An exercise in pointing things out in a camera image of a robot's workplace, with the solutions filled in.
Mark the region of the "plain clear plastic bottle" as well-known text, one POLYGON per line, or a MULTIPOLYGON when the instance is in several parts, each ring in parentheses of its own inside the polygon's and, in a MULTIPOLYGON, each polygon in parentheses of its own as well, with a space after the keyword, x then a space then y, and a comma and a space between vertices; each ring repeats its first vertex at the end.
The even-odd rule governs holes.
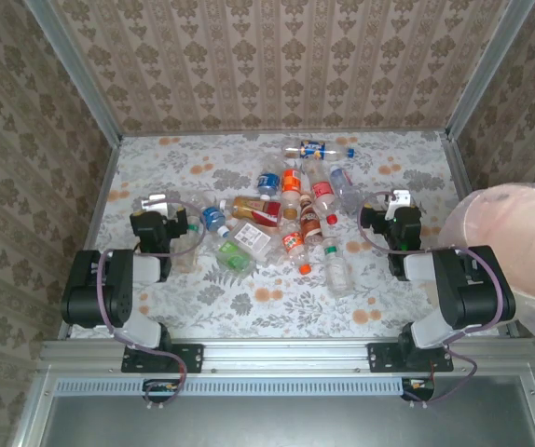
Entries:
POLYGON ((185 254, 172 258, 172 266, 179 273, 191 273, 197 263, 199 247, 195 244, 199 240, 200 223, 191 221, 185 233, 171 241, 173 252, 184 251, 185 254))

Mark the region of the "small blue label bottle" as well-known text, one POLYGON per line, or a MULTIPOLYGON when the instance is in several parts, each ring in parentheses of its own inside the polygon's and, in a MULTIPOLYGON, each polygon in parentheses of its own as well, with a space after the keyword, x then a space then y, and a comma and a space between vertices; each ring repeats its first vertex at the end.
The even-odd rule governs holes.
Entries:
POLYGON ((200 205, 207 230, 219 237, 228 237, 229 229, 226 226, 224 213, 205 196, 201 199, 200 205))

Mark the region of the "pale blue label clear bottle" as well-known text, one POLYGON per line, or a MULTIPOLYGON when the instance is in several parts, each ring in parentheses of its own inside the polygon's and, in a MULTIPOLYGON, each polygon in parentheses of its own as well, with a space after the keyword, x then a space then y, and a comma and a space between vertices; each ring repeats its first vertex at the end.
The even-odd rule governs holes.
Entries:
POLYGON ((330 184, 339 199, 341 209, 349 216, 355 215, 362 204, 362 200, 349 174, 343 168, 333 166, 330 168, 330 184))

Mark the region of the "green band clear bottle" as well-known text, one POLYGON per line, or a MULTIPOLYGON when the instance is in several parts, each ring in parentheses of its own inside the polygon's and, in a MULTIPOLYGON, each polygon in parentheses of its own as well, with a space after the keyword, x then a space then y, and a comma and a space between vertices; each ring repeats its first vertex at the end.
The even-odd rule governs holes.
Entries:
POLYGON ((326 284, 329 292, 335 297, 351 294, 352 280, 347 263, 334 237, 326 237, 322 241, 326 284))

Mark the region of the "green label plastic bottle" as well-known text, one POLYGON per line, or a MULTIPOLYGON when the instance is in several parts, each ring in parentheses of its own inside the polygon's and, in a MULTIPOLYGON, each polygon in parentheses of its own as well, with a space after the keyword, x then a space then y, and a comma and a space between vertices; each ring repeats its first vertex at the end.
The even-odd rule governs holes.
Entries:
POLYGON ((254 270, 254 259, 236 243, 226 240, 216 252, 216 260, 232 274, 247 276, 254 270))

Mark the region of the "red label red cap bottle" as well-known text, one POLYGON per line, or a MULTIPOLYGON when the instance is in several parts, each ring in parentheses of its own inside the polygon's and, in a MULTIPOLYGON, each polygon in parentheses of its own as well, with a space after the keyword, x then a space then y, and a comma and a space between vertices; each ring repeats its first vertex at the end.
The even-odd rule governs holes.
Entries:
POLYGON ((337 223, 334 205, 336 196, 322 162, 317 159, 306 159, 303 161, 302 166, 309 179, 317 211, 329 225, 335 225, 337 223))

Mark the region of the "brown label plastic bottle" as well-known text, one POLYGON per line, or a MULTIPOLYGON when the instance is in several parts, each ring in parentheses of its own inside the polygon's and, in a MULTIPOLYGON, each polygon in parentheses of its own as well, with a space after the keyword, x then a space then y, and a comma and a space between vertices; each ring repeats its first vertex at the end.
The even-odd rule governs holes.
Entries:
POLYGON ((320 217, 313 207, 313 201, 308 194, 300 196, 300 229, 307 245, 317 245, 323 240, 320 217))

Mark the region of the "red gold label bottle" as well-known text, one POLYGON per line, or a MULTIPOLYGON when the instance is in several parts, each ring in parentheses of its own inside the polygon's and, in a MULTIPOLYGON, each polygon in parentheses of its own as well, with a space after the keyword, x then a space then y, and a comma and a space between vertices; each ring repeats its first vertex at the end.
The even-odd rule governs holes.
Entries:
POLYGON ((219 208, 235 219, 246 219, 271 228, 278 226, 281 217, 281 203, 261 197, 236 196, 232 199, 222 199, 219 201, 219 208))

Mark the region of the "orange cap clear bottle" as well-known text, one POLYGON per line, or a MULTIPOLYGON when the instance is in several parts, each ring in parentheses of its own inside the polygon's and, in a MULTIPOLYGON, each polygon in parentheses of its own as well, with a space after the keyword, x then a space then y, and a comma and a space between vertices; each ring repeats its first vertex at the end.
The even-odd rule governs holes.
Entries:
POLYGON ((281 239, 282 245, 293 265, 301 275, 311 272, 309 253, 304 243, 304 239, 299 231, 285 234, 281 239))

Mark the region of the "Pepsi label plastic bottle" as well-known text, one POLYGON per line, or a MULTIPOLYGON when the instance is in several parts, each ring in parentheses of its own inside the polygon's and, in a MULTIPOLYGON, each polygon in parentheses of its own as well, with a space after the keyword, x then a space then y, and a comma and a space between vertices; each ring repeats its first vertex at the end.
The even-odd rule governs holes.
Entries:
POLYGON ((353 159, 355 150, 333 141, 299 140, 287 143, 282 148, 283 155, 293 159, 317 159, 336 161, 353 159))

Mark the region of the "orange NFC label bottle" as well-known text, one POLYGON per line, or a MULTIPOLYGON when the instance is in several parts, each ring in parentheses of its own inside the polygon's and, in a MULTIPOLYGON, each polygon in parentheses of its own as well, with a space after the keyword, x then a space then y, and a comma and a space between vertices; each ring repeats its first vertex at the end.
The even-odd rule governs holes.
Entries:
POLYGON ((285 166, 281 175, 282 216, 293 220, 297 217, 301 196, 301 173, 297 166, 285 166))

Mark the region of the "blue label white cap bottle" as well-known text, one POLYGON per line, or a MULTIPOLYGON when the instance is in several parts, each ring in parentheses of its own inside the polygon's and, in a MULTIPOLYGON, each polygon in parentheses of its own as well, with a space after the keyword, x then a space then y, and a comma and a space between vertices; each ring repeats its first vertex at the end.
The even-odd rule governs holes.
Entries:
POLYGON ((281 173, 280 158, 275 155, 267 156, 257 178, 257 191, 262 199, 270 200, 278 193, 281 184, 281 173))

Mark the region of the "floral tablecloth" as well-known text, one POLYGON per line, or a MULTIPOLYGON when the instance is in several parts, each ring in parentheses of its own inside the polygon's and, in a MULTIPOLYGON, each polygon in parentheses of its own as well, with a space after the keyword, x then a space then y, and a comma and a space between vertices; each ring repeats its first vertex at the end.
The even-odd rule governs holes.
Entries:
MULTIPOLYGON (((440 131, 324 134, 352 148, 340 162, 362 194, 406 189, 422 213, 422 243, 433 246, 458 195, 440 131)), ((212 201, 253 196, 269 156, 299 143, 292 133, 128 137, 121 144, 96 238, 100 250, 132 247, 130 215, 153 193, 212 201)), ((353 217, 340 215, 327 235, 348 263, 352 288, 336 297, 326 286, 324 253, 311 247, 303 275, 287 260, 238 276, 216 258, 217 235, 205 237, 187 273, 172 271, 163 283, 136 285, 134 308, 164 323, 177 338, 393 337, 436 304, 431 283, 394 278, 380 237, 363 238, 353 217)))

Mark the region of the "grey metal sheet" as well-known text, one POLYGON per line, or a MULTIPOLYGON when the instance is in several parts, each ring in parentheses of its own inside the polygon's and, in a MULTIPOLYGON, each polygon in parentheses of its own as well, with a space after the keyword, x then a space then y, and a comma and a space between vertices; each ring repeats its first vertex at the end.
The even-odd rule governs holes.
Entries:
POLYGON ((44 447, 535 447, 510 387, 438 406, 398 398, 59 398, 44 447))

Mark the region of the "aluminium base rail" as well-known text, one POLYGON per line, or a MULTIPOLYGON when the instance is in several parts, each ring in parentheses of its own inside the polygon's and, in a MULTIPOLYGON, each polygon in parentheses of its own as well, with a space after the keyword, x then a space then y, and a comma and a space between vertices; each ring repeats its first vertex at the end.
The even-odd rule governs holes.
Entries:
MULTIPOLYGON (((204 346, 201 373, 260 377, 292 375, 367 376, 370 344, 390 338, 183 339, 204 346)), ((535 371, 535 347, 522 338, 474 336, 451 345, 474 360, 481 375, 535 371)), ((46 373, 118 376, 124 347, 110 339, 69 339, 44 343, 37 370, 46 373)))

